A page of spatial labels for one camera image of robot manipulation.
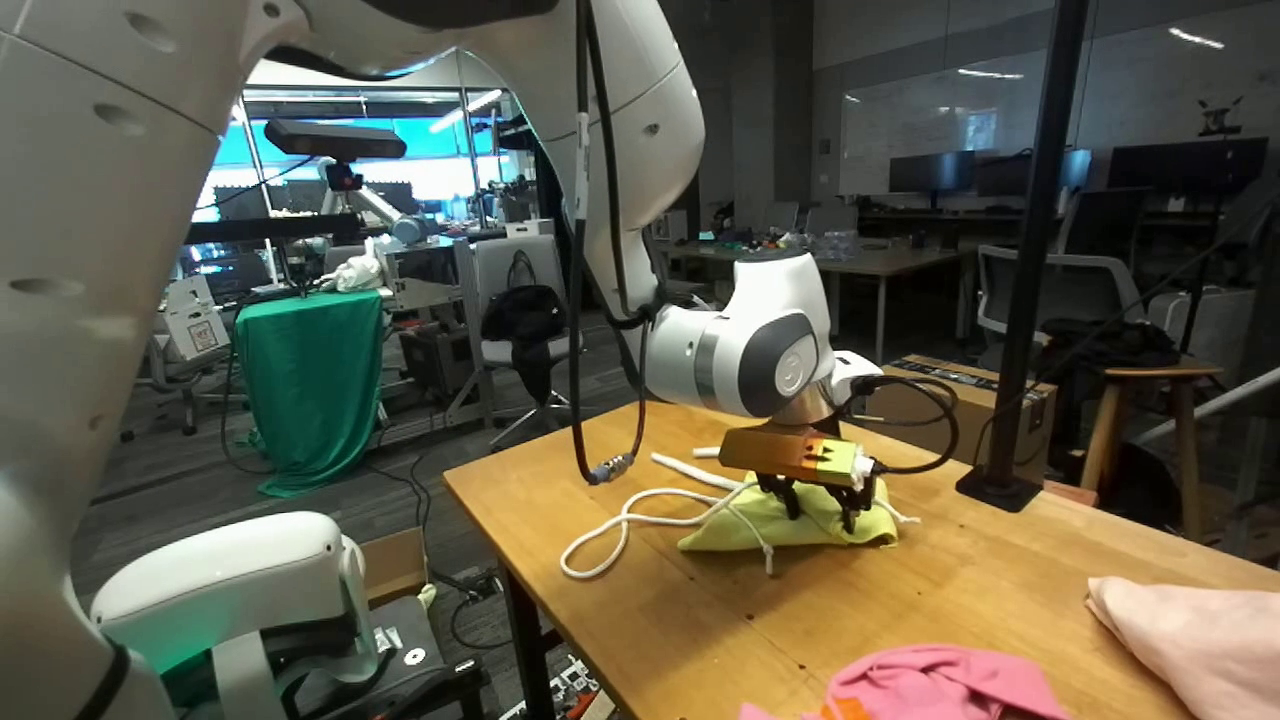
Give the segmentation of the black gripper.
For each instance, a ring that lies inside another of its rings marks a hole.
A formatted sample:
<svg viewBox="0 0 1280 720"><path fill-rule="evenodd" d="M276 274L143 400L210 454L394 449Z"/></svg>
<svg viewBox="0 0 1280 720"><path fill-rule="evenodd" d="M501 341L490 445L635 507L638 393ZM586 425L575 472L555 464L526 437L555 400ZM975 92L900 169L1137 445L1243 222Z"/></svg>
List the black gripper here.
<svg viewBox="0 0 1280 720"><path fill-rule="evenodd" d="M877 498L877 484L873 481L827 484L827 481L800 481L800 477L763 472L761 488L782 502L788 520L802 516L802 498L809 495L827 495L835 502L835 520L839 520L843 532L851 532L854 516L869 510L873 498Z"/></svg>

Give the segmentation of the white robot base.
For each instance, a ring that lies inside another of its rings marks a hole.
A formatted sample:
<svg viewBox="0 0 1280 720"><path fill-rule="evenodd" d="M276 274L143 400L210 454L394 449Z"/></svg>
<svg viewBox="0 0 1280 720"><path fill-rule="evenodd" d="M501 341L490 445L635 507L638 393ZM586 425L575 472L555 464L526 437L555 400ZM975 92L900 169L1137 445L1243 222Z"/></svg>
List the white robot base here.
<svg viewBox="0 0 1280 720"><path fill-rule="evenodd" d="M158 681L176 720L304 720L388 672L363 575L332 516L270 510L129 558L93 625Z"/></svg>

